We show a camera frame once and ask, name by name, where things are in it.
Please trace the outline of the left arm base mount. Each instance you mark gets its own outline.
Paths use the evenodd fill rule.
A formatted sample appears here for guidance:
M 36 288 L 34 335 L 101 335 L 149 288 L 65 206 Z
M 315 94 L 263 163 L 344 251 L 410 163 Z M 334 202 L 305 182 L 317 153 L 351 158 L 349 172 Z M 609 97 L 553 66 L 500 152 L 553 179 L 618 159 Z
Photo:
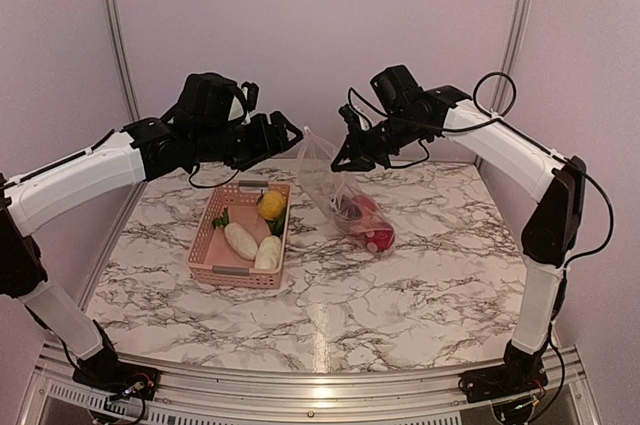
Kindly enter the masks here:
M 102 348 L 90 358 L 76 360 L 73 380 L 77 383 L 110 392 L 113 400 L 136 396 L 152 401 L 160 371 L 156 368 L 123 362 L 106 332 L 98 327 Z

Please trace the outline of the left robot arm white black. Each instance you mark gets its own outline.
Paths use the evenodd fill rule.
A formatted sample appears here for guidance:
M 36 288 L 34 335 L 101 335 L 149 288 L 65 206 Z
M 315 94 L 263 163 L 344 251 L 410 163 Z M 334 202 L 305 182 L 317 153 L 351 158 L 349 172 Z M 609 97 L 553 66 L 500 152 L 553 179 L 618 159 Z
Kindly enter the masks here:
M 86 371 L 102 388 L 119 389 L 126 368 L 99 326 L 49 280 L 34 233 L 108 192 L 177 169 L 193 173 L 203 163 L 221 163 L 246 171 L 292 149 L 301 130 L 279 111 L 257 112 L 258 94 L 251 82 L 191 74 L 161 117 L 127 124 L 90 147 L 1 180 L 1 292 L 19 300 L 87 362 Z

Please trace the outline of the pink perforated plastic basket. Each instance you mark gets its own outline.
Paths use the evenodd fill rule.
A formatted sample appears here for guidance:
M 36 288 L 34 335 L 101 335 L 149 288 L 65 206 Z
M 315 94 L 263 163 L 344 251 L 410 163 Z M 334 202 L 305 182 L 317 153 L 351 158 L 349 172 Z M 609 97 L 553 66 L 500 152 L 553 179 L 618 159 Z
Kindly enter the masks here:
M 292 185 L 236 181 L 212 192 L 187 265 L 203 284 L 280 287 Z

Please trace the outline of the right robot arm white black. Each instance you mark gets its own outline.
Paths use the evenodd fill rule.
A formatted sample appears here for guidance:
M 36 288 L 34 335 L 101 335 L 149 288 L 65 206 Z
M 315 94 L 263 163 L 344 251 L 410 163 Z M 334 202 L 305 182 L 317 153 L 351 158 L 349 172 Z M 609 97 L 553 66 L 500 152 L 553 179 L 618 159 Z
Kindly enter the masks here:
M 482 108 L 476 94 L 452 86 L 422 88 L 408 68 L 386 68 L 370 81 L 382 120 L 363 126 L 351 103 L 339 113 L 348 133 L 331 168 L 367 172 L 390 168 L 390 158 L 412 143 L 437 138 L 461 145 L 518 184 L 536 203 L 522 230 L 524 295 L 515 331 L 495 383 L 515 393 L 538 369 L 567 286 L 566 260 L 576 242 L 584 204 L 584 162 L 566 159 Z

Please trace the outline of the white toy vegetable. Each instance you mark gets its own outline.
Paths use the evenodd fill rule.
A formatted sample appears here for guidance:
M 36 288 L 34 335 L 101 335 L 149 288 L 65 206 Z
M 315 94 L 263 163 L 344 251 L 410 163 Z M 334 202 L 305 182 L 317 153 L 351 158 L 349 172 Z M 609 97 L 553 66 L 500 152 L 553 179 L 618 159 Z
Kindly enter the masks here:
M 242 259 L 254 261 L 258 245 L 253 236 L 239 223 L 232 222 L 224 227 L 224 236 L 228 245 Z
M 281 239 L 270 235 L 261 241 L 255 260 L 254 268 L 258 270 L 273 270 L 278 266 L 282 248 Z

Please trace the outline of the red toy apple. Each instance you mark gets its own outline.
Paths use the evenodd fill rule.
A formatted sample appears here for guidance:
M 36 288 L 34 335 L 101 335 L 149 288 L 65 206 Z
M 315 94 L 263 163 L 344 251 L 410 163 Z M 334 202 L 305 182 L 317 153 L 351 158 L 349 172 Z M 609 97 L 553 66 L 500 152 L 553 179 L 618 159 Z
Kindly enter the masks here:
M 378 214 L 379 207 L 377 203 L 370 197 L 364 195 L 354 196 L 353 203 L 358 207 L 363 218 L 373 217 Z
M 393 228 L 376 229 L 365 233 L 366 249 L 373 254 L 380 254 L 391 250 L 395 243 Z

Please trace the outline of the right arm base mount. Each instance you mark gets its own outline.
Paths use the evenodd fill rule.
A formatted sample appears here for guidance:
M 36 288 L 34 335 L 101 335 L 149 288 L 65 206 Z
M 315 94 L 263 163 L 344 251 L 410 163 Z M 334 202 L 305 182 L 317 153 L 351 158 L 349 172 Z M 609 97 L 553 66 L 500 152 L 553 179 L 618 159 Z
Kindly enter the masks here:
M 500 365 L 467 370 L 460 375 L 459 390 L 469 403 L 478 403 L 521 394 L 547 386 L 542 361 L 548 342 L 533 354 L 517 348 L 510 340 Z

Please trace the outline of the clear pink zip top bag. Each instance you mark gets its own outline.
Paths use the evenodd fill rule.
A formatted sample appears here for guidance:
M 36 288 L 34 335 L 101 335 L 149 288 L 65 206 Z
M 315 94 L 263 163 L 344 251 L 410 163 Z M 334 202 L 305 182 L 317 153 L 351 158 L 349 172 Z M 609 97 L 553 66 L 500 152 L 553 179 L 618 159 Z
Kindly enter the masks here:
M 309 127 L 304 127 L 303 140 L 297 155 L 298 184 L 339 234 L 360 249 L 369 252 L 365 246 L 365 233 L 376 229 L 394 229 L 394 226 L 384 216 L 378 204 L 379 212 L 373 217 L 362 217 L 359 221 L 349 224 L 334 218 L 332 202 L 336 198 L 347 196 L 352 199 L 354 196 L 364 195 L 374 200 L 360 188 L 355 178 L 344 172 L 331 170 L 332 159 L 336 155 L 337 148 L 333 144 L 314 134 Z M 380 257 L 388 256 L 394 247 L 395 243 L 387 252 L 369 253 Z

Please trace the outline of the dark maroon toy fruit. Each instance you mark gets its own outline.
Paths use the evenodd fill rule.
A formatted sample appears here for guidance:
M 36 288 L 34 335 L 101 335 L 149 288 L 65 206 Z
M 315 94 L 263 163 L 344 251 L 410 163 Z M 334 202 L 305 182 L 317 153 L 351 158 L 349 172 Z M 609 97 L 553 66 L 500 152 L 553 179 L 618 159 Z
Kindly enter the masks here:
M 359 221 L 362 218 L 362 212 L 359 206 L 347 196 L 336 198 L 332 202 L 332 210 L 334 218 L 339 222 L 349 224 Z

